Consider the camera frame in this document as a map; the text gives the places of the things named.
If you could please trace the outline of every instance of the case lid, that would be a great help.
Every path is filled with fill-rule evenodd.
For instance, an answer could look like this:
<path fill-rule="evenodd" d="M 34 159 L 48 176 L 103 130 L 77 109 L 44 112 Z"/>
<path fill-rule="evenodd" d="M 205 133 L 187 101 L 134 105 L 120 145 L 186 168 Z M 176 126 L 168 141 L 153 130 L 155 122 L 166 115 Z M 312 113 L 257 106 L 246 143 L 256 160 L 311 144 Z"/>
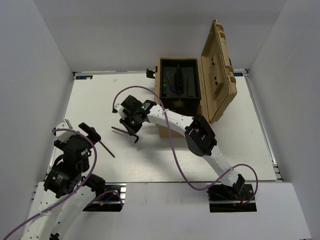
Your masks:
<path fill-rule="evenodd" d="M 202 111 L 206 112 L 209 122 L 216 122 L 237 94 L 224 28 L 217 20 L 213 21 L 202 50 L 200 72 Z"/>

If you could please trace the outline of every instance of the white floor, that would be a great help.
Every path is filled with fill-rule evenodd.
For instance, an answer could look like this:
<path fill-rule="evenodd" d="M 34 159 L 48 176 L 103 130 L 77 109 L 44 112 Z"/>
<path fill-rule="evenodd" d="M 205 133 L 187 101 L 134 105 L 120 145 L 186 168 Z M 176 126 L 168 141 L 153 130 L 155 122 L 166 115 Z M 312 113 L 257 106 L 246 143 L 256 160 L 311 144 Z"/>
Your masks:
<path fill-rule="evenodd" d="M 30 215 L 37 213 L 43 182 Z M 128 183 L 121 212 L 82 212 L 64 240 L 300 240 L 310 233 L 291 183 L 259 183 L 257 212 L 210 213 L 186 183 Z"/>
<path fill-rule="evenodd" d="M 259 180 L 273 181 L 276 175 L 272 157 L 250 97 L 244 77 L 236 77 L 237 96 L 222 118 L 212 125 L 221 152 L 233 166 L 245 163 L 252 166 Z M 106 182 L 180 182 L 183 181 L 175 165 L 168 139 L 159 138 L 155 125 L 144 123 L 139 131 L 140 140 L 134 144 L 134 137 L 114 132 L 111 126 L 125 129 L 119 123 L 119 115 L 112 113 L 115 95 L 125 87 L 140 85 L 154 88 L 154 80 L 145 73 L 115 73 L 94 75 L 92 79 L 75 80 L 65 118 L 73 128 L 85 122 L 101 135 L 102 141 L 115 154 L 112 158 L 96 144 L 98 161 L 94 173 Z M 141 102 L 153 100 L 143 89 L 130 89 L 122 93 L 117 103 L 129 94 Z M 210 182 L 216 173 L 202 158 L 193 155 L 184 138 L 174 140 L 177 156 L 186 176 L 191 181 Z M 57 150 L 54 158 L 61 154 Z M 238 171 L 248 181 L 254 180 L 251 170 L 239 167 Z"/>

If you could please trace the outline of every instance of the open case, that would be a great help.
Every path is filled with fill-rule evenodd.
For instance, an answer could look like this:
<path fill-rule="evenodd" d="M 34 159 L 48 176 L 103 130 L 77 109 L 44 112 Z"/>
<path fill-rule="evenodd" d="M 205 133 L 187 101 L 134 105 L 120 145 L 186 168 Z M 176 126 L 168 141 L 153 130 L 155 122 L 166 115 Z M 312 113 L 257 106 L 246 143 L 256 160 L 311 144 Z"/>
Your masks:
<path fill-rule="evenodd" d="M 201 59 L 161 57 L 155 67 L 155 92 L 164 106 L 181 115 L 201 114 L 216 122 L 237 94 L 236 79 L 228 56 L 223 26 L 214 20 Z M 158 126 L 159 135 L 168 130 Z"/>

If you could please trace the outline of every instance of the blue label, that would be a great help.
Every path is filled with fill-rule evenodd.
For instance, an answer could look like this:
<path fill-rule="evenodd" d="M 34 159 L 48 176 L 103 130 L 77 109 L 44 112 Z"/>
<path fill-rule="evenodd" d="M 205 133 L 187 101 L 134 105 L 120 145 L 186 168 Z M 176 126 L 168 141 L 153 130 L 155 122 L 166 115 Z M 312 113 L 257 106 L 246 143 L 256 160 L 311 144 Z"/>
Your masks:
<path fill-rule="evenodd" d="M 76 76 L 75 79 L 78 80 L 86 80 L 86 79 L 92 79 L 92 75 L 86 75 L 86 76 Z"/>
<path fill-rule="evenodd" d="M 243 77 L 244 76 L 244 74 L 242 72 L 234 72 L 233 75 L 235 77 Z"/>

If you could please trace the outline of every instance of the gray wall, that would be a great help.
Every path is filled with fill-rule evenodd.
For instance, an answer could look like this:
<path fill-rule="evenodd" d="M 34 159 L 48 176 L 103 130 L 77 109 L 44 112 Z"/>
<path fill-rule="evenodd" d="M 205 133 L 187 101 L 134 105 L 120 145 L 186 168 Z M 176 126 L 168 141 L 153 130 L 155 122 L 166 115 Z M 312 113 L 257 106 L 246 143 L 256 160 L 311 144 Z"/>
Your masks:
<path fill-rule="evenodd" d="M 282 176 L 320 240 L 320 1 L 288 0 L 250 72 Z"/>
<path fill-rule="evenodd" d="M 23 222 L 48 167 L 72 73 L 32 0 L 0 1 L 0 239 Z M 20 234 L 10 239 L 19 239 Z"/>
<path fill-rule="evenodd" d="M 74 72 L 153 68 L 199 57 L 211 23 L 224 26 L 236 69 L 249 68 L 286 0 L 34 0 Z"/>

